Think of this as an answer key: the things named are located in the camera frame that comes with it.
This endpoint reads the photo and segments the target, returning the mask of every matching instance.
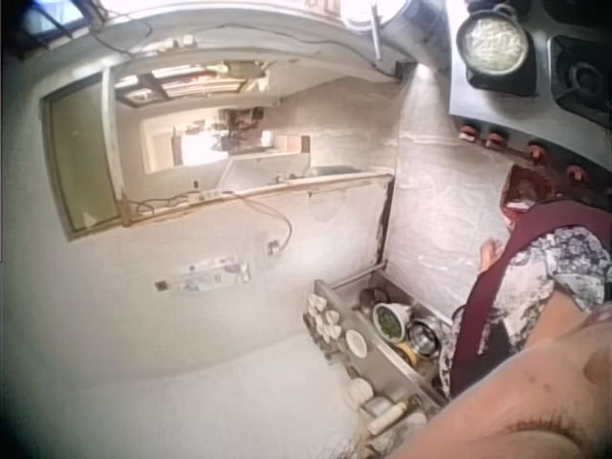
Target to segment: patterned clothing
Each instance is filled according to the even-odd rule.
[[[603,304],[605,283],[612,282],[610,253],[584,227],[557,229],[536,239],[510,261],[480,341],[487,349],[492,325],[503,322],[513,354],[534,330],[555,283],[564,287],[583,312]],[[450,398],[449,370],[459,337],[463,310],[453,320],[440,356],[442,386]]]

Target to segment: cooking pot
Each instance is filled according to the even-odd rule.
[[[523,66],[530,41],[510,5],[477,11],[457,31],[457,51],[468,69],[483,77],[509,77]]]

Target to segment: woman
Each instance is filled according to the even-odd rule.
[[[503,206],[513,233],[505,248],[483,245],[441,358],[452,401],[397,459],[610,457],[612,216],[534,205],[550,197],[538,184],[513,170]]]
[[[482,246],[479,278],[468,304],[455,313],[441,354],[440,376],[449,398],[526,346],[563,334],[603,304],[605,284],[612,281],[606,247],[610,216],[570,202],[535,206],[555,193],[537,172],[512,169],[502,212],[513,231],[513,248],[504,250],[492,239]],[[576,213],[573,219],[568,212]],[[594,222],[599,225],[590,228]],[[502,253],[505,262],[499,260]],[[465,315],[471,319],[464,320]],[[482,326],[474,328],[478,320]]]

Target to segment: bottle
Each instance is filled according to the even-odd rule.
[[[373,436],[377,436],[387,427],[391,426],[398,419],[400,419],[407,411],[408,404],[406,402],[394,404],[387,411],[385,411],[384,414],[368,424],[367,429]]]

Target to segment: gas burner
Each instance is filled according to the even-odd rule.
[[[585,103],[603,99],[603,73],[594,65],[577,62],[569,70],[571,88],[584,99]]]
[[[542,0],[544,10],[556,21],[573,26],[609,27],[609,0]]]
[[[609,45],[556,36],[550,42],[551,91],[557,104],[610,128]]]

